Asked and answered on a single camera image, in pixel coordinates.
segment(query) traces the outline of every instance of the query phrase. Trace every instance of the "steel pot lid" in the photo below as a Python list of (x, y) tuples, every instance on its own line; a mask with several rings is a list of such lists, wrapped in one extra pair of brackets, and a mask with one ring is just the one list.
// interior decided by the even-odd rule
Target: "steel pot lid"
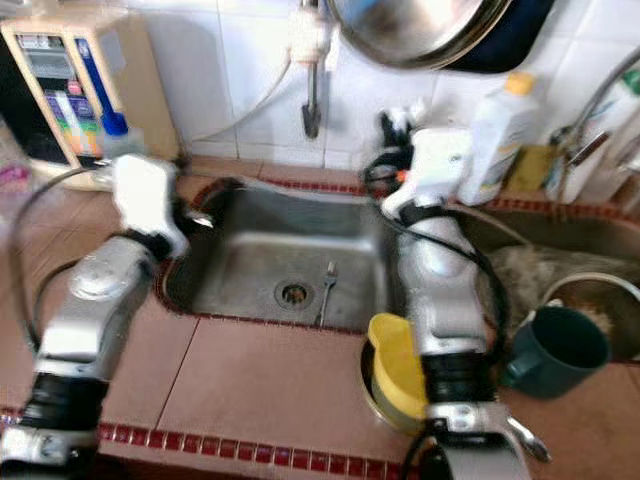
[(342, 34), (383, 65), (440, 68), (471, 50), (512, 0), (329, 0)]

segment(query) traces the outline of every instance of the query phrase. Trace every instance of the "sink drain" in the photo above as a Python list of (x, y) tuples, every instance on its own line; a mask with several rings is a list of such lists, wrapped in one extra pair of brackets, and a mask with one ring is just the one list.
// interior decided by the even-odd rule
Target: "sink drain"
[(313, 300), (313, 289), (304, 282), (286, 280), (276, 286), (276, 302), (287, 310), (303, 310)]

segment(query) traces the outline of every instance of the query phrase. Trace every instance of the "metal bowl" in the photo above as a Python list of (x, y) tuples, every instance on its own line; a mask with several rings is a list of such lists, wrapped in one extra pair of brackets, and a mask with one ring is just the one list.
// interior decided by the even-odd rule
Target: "metal bowl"
[(329, 0), (347, 41), (398, 68), (441, 68), (466, 54), (512, 0)]
[(640, 361), (640, 289), (599, 272), (569, 275), (547, 290), (543, 304), (558, 299), (590, 317), (609, 337), (613, 359)]

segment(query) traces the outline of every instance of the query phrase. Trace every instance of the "white plastic bottle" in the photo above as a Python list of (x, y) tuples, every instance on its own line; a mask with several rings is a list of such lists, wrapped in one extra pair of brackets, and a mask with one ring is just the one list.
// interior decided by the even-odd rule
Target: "white plastic bottle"
[(540, 108), (531, 95), (533, 85), (532, 75), (511, 73), (505, 87), (487, 95), (480, 104), (471, 125), (470, 172), (458, 190), (462, 203), (486, 203), (500, 192)]
[[(590, 122), (598, 125), (595, 127), (587, 125), (589, 131), (586, 135), (597, 135), (598, 129), (612, 130), (611, 146), (603, 152), (602, 160), (580, 193), (579, 199), (584, 203), (602, 204), (608, 202), (631, 176), (631, 170), (629, 168), (619, 169), (617, 162), (624, 146), (640, 134), (638, 128), (640, 120), (640, 70), (634, 69), (626, 72), (614, 84), (605, 102), (604, 108), (606, 110), (600, 114), (605, 118), (594, 119), (593, 122)], [(634, 158), (629, 158), (627, 161), (629, 167), (637, 168), (640, 158), (636, 154)]]

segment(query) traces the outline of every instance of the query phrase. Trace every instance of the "hose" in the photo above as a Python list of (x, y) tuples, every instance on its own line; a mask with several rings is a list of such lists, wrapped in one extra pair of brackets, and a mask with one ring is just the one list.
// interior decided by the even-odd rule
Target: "hose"
[(531, 240), (526, 239), (524, 236), (520, 235), (518, 232), (516, 232), (513, 228), (511, 228), (510, 226), (508, 226), (507, 224), (505, 224), (504, 222), (501, 222), (500, 220), (498, 220), (497, 218), (481, 212), (479, 210), (476, 210), (475, 208), (470, 208), (470, 207), (465, 207), (464, 205), (458, 205), (457, 203), (453, 203), (450, 205), (447, 205), (445, 207), (445, 209), (449, 212), (459, 212), (459, 213), (463, 213), (465, 215), (468, 215), (470, 217), (473, 217), (477, 220), (480, 220), (481, 222), (485, 222), (495, 228), (497, 228), (498, 230), (501, 230), (503, 233), (506, 233), (507, 235), (509, 235), (511, 238), (513, 238), (514, 240), (516, 240), (517, 242), (526, 245), (527, 247), (532, 247), (533, 246), (533, 242)]
[(68, 172), (52, 178), (47, 183), (38, 188), (27, 201), (20, 207), (18, 213), (11, 223), (9, 230), (9, 238), (7, 242), (7, 253), (9, 258), (9, 268), (13, 275), (12, 291), (15, 299), (16, 317), (22, 329), (27, 346), (31, 353), (35, 356), (40, 348), (40, 337), (36, 331), (34, 321), (31, 317), (29, 301), (27, 299), (27, 290), (24, 281), (24, 269), (22, 265), (22, 252), (20, 249), (20, 231), (22, 223), (27, 217), (33, 206), (42, 198), (42, 196), (59, 183), (68, 178), (86, 173), (91, 170), (86, 168), (76, 168)]
[(258, 100), (258, 102), (252, 108), (247, 110), (240, 118), (233, 121), (229, 125), (221, 128), (220, 130), (217, 130), (213, 133), (207, 133), (205, 135), (200, 135), (198, 137), (192, 138), (191, 140), (189, 140), (188, 145), (191, 145), (195, 142), (200, 142), (202, 140), (208, 140), (209, 138), (215, 137), (216, 135), (220, 135), (221, 133), (224, 133), (227, 130), (231, 130), (233, 127), (241, 124), (248, 117), (250, 117), (255, 112), (260, 110), (264, 106), (264, 104), (271, 98), (271, 96), (277, 90), (277, 88), (280, 86), (280, 84), (284, 80), (284, 77), (287, 75), (287, 72), (289, 71), (290, 67), (291, 67), (291, 55), (289, 52), (287, 52), (287, 56), (285, 58), (284, 64), (282, 65), (282, 68), (280, 69), (280, 73), (278, 74), (278, 77), (273, 82), (271, 87), (269, 87), (269, 89), (265, 92), (265, 94), (260, 98), (260, 100)]

